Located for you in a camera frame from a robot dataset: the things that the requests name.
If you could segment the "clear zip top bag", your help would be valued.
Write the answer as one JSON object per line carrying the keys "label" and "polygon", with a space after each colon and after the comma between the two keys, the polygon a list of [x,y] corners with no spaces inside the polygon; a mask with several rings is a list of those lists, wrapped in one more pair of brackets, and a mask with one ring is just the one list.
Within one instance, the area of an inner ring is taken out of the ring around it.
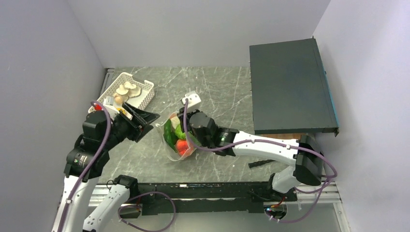
{"label": "clear zip top bag", "polygon": [[178,112],[173,112],[164,122],[155,124],[155,129],[162,139],[161,145],[165,149],[165,155],[171,161],[184,160],[196,150],[193,146],[193,142],[197,142],[196,139],[191,135],[192,143],[186,140],[177,114]]}

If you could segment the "green chili pepper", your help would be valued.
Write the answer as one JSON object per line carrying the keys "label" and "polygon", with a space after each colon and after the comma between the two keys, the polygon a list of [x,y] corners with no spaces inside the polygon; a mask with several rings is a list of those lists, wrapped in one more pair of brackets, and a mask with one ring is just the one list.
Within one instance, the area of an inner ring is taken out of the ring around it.
{"label": "green chili pepper", "polygon": [[178,140],[177,136],[175,135],[175,133],[173,132],[173,128],[171,126],[171,120],[168,119],[164,126],[163,126],[163,138],[165,140],[165,142],[168,144],[168,146],[173,149],[176,152],[176,142]]}

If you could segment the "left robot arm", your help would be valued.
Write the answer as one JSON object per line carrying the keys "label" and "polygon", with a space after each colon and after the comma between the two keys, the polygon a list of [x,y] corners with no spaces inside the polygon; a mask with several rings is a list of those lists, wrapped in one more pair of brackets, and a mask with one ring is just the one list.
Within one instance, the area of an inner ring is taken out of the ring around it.
{"label": "left robot arm", "polygon": [[109,161],[109,151],[125,139],[139,142],[152,129],[152,123],[160,115],[137,109],[129,103],[122,105],[125,112],[110,117],[108,109],[98,101],[92,108],[100,106],[86,116],[83,133],[67,155],[64,168],[64,190],[52,231],[54,232],[98,232],[106,226],[114,209],[122,203],[138,199],[137,179],[120,175],[102,203],[87,216],[88,203]]}

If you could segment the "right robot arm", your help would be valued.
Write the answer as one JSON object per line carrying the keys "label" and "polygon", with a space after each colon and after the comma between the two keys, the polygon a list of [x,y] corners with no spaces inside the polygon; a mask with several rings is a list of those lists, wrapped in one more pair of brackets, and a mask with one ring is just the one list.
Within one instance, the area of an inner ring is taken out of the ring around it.
{"label": "right robot arm", "polygon": [[273,201],[279,200],[289,190],[305,184],[319,186],[322,183],[322,154],[314,147],[297,139],[273,139],[252,135],[244,131],[219,127],[204,112],[186,112],[180,108],[178,118],[187,138],[195,138],[199,149],[220,156],[250,156],[273,160],[287,165],[269,179],[266,194]]}

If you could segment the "green lettuce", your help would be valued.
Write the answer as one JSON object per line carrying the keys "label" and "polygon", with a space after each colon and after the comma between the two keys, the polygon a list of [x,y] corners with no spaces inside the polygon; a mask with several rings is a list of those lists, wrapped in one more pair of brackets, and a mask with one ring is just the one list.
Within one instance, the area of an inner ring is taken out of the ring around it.
{"label": "green lettuce", "polygon": [[176,114],[171,115],[170,120],[171,120],[171,126],[177,138],[180,140],[186,140],[186,135],[182,131],[181,122],[180,122],[180,119],[177,117],[177,115]]}

